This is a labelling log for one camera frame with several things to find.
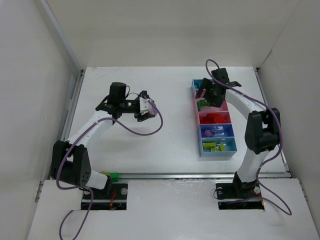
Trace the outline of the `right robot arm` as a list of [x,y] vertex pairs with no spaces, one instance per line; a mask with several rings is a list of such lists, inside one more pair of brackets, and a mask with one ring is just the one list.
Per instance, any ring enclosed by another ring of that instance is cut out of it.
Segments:
[[223,102],[233,105],[246,119],[244,140],[246,153],[231,184],[223,185],[232,197],[243,198],[259,186],[258,176],[270,151],[281,143],[280,112],[248,96],[237,81],[230,81],[227,70],[211,71],[210,79],[201,82],[196,98],[204,98],[211,107],[219,108]]

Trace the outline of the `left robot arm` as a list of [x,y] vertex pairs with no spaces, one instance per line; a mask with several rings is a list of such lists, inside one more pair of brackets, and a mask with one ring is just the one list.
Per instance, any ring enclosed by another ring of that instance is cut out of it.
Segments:
[[113,82],[109,94],[97,105],[88,122],[67,140],[58,140],[53,145],[51,177],[59,189],[79,188],[98,191],[108,195],[112,189],[112,178],[91,168],[89,148],[115,123],[121,125],[123,114],[132,114],[138,122],[157,115],[155,102],[147,91],[141,91],[135,99],[128,99],[128,86]]

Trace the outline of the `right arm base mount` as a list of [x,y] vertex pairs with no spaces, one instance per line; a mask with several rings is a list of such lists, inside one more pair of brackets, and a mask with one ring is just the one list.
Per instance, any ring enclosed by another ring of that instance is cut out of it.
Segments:
[[238,190],[231,182],[215,184],[213,196],[218,200],[219,210],[264,210],[259,186]]

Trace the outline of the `purple flower lego piece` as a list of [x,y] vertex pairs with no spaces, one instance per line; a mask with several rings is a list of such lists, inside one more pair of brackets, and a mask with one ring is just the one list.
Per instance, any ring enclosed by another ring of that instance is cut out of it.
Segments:
[[148,114],[150,114],[152,116],[157,116],[158,112],[156,110],[150,110],[150,111],[148,111]]

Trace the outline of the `long multicolour lego stack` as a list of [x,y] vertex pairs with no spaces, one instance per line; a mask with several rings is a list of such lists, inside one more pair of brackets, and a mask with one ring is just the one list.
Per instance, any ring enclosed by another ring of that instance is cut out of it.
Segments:
[[100,173],[110,177],[113,183],[117,183],[119,181],[119,173],[118,172],[101,171]]

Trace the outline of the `red and lime lego stack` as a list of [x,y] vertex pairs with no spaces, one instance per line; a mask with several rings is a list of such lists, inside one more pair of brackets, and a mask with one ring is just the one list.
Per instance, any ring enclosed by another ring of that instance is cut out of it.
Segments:
[[219,113],[208,113],[199,117],[200,124],[225,124],[227,120]]

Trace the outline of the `blue and pink sorting tray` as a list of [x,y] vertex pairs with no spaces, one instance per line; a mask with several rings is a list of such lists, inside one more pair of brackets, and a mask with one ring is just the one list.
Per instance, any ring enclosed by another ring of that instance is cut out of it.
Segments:
[[237,146],[227,103],[217,108],[204,98],[196,98],[201,83],[201,79],[191,82],[199,156],[231,157],[237,152]]

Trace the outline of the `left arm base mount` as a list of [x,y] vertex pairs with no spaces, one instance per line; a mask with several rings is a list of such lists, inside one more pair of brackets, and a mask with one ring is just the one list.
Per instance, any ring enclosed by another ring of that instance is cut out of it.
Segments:
[[113,183],[109,194],[93,189],[93,211],[125,211],[127,209],[128,184]]

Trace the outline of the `lime green lego brick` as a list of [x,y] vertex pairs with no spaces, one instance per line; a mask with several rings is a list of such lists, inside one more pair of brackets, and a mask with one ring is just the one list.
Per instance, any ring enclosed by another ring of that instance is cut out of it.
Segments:
[[221,152],[220,148],[211,148],[210,149],[211,152]]

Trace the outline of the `lime lego plate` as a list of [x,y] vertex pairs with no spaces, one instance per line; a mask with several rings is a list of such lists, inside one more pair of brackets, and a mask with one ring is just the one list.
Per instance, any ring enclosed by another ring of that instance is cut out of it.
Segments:
[[203,146],[204,150],[213,151],[214,149],[217,148],[217,143],[216,142],[203,142],[202,146]]

